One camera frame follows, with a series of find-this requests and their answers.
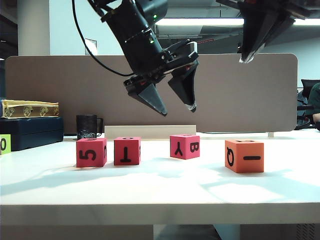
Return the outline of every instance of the foam cube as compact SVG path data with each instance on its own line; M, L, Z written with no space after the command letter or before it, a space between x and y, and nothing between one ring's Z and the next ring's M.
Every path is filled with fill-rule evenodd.
M0 155L11 153L11 135L0 135Z
M226 140L224 165L236 173L262 173L264 143L254 140Z
M106 138L82 138L76 141L76 167L103 167L107 162Z
M170 157L178 159L200 157L200 137L190 134L171 135Z
M114 165L139 165L141 137L117 137L114 139Z

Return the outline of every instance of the orange cube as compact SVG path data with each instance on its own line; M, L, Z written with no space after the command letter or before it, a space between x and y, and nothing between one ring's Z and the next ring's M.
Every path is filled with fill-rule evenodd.
M236 173L263 173L264 143L254 140L226 140L224 165Z

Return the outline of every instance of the office chair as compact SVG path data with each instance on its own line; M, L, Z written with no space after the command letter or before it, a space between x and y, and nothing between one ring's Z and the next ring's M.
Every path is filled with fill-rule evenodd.
M320 122L314 122L312 115L305 115L305 110L312 110L314 107L308 104L312 87L320 83L320 79L301 79L303 90L297 97L297 125L294 130L315 129L320 131Z

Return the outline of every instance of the person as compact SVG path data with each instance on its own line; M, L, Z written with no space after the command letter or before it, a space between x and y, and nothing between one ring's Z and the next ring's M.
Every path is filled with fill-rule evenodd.
M312 117L316 128L320 131L320 82L312 87L308 105L312 105L313 109L305 110L305 115Z

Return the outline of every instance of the ceiling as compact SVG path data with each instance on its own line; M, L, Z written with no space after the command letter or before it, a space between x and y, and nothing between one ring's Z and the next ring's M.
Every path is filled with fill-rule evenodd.
M320 0L297 0L312 10L311 18L320 18ZM216 3L215 0L168 0L166 18L239 18L237 9ZM242 41L242 27L219 26L156 26L155 32L162 47L183 39L198 42L200 53L236 53ZM272 44L320 37L320 26L292 26Z
M313 18L320 18L320 0L297 0L315 9ZM215 0L168 0L166 18L236 18L239 11ZM183 39L199 43L200 53L233 53L242 39L241 27L156 26L155 33L163 48ZM292 26L273 43L279 44L320 37L317 27ZM17 0L0 0L0 58L18 54Z

